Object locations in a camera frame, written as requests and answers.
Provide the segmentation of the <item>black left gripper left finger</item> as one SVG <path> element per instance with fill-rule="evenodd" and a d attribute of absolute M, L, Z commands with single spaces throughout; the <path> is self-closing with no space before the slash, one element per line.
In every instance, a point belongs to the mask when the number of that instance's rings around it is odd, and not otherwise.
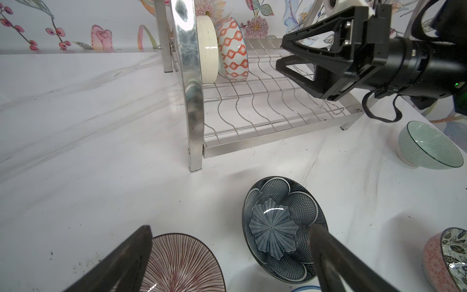
<path fill-rule="evenodd" d="M 143 225 L 67 292 L 138 292 L 152 251 L 152 230 Z"/>

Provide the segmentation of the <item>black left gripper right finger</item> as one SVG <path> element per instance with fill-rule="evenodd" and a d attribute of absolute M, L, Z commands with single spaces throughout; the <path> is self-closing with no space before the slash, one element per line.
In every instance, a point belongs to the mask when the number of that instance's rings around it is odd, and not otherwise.
<path fill-rule="evenodd" d="M 344 292 L 343 282 L 354 292 L 397 291 L 323 226 L 311 225 L 309 246 L 323 292 Z"/>

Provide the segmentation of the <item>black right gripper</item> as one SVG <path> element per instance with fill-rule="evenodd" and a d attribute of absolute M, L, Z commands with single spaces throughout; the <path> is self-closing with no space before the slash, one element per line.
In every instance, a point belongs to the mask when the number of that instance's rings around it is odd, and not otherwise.
<path fill-rule="evenodd" d="M 281 48 L 290 53 L 276 61 L 276 69 L 312 97 L 337 101 L 354 88 L 370 90 L 377 99 L 405 94 L 424 100 L 431 45 L 422 41 L 423 9 L 412 14 L 413 39 L 390 37 L 392 8 L 377 4 L 374 15 L 367 6 L 352 6 L 312 26 L 285 35 Z M 311 47 L 304 41 L 332 33 L 330 49 Z M 314 65 L 313 76 L 293 69 Z M 337 73 L 327 68 L 346 68 Z"/>

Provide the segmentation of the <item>blue geometric red bowl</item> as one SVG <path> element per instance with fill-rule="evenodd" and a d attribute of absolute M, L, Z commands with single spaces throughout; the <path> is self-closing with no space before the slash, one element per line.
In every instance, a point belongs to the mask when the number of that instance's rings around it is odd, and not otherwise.
<path fill-rule="evenodd" d="M 219 49 L 218 73 L 230 81 L 245 81 L 249 75 L 247 48 L 242 31 L 232 17 L 216 27 Z"/>

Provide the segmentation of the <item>cream white bowl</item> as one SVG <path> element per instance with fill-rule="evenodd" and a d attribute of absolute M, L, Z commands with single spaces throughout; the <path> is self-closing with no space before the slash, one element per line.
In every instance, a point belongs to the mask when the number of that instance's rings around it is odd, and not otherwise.
<path fill-rule="evenodd" d="M 218 76 L 219 48 L 215 27 L 209 16 L 197 16 L 197 33 L 202 83 L 211 84 Z"/>

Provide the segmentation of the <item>stainless steel dish rack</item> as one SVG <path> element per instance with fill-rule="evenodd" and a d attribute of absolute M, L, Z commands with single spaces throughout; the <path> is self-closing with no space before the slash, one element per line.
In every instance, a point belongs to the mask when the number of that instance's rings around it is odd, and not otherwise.
<path fill-rule="evenodd" d="M 287 56 L 274 38 L 247 39 L 246 80 L 202 77 L 201 31 L 195 3 L 155 1 L 164 71 L 176 72 L 186 106 L 189 169 L 198 171 L 206 158 L 260 146 L 334 126 L 350 128 L 363 113 L 351 94 L 337 103 L 311 97 L 276 70 Z"/>

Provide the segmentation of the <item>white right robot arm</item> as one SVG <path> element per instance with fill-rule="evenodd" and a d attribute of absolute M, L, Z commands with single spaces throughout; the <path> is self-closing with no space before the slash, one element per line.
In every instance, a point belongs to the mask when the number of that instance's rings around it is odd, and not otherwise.
<path fill-rule="evenodd" d="M 455 112 L 467 112 L 467 4 L 446 1 L 425 34 L 423 15 L 413 21 L 411 38 L 391 37 L 392 7 L 348 4 L 338 13 L 286 34 L 288 57 L 276 69 L 315 98 L 337 101 L 351 90 L 370 97 L 408 96 L 422 110 L 452 97 Z"/>

